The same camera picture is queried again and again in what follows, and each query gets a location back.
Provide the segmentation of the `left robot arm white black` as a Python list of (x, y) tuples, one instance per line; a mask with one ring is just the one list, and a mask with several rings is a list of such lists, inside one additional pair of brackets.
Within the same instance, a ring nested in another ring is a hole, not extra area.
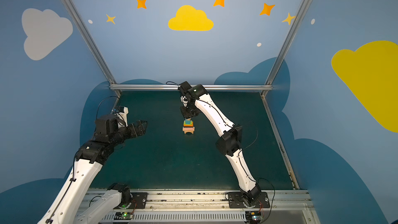
[(126, 140), (143, 136), (148, 122), (139, 120), (128, 124), (126, 114), (109, 114), (95, 120), (93, 138), (84, 143), (75, 153), (72, 170), (63, 187), (46, 214), (39, 221), (41, 224), (93, 223), (99, 221), (113, 207), (120, 205), (128, 196), (121, 190), (110, 191), (110, 196), (95, 203), (90, 214), (78, 218), (77, 212), (91, 183), (102, 169), (105, 162), (115, 151), (115, 147)]

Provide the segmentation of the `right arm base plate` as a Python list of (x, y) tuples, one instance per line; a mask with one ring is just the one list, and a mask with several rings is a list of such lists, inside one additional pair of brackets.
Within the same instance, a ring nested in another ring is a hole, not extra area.
[(266, 192), (261, 192), (257, 200), (252, 204), (246, 205), (241, 192), (227, 192), (229, 208), (271, 208), (271, 200)]

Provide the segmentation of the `pink wood block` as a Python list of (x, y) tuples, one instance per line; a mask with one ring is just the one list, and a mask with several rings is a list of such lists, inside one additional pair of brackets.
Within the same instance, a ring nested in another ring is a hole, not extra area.
[(184, 132), (192, 132), (195, 130), (195, 127), (183, 127), (182, 130)]

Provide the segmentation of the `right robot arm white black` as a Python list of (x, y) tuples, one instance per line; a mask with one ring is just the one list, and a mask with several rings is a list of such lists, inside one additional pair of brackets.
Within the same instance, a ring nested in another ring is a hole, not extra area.
[(191, 86), (188, 82), (178, 85), (180, 108), (186, 119), (203, 113), (219, 135), (216, 147), (230, 162), (238, 180), (242, 199), (247, 207), (254, 207), (260, 197), (261, 188), (252, 176), (244, 159), (241, 147), (243, 127), (230, 121), (212, 100), (202, 85)]

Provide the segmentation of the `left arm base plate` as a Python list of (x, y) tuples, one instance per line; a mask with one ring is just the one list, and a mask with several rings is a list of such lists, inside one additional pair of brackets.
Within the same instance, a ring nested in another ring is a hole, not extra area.
[(126, 209), (145, 209), (147, 203), (147, 192), (131, 192), (130, 201), (126, 205)]

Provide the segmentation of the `lime green wood block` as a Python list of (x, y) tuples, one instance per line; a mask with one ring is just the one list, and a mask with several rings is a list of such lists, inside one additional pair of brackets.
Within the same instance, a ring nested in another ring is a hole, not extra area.
[(185, 127), (192, 127), (193, 126), (193, 121), (191, 120), (186, 120), (183, 122), (183, 126)]

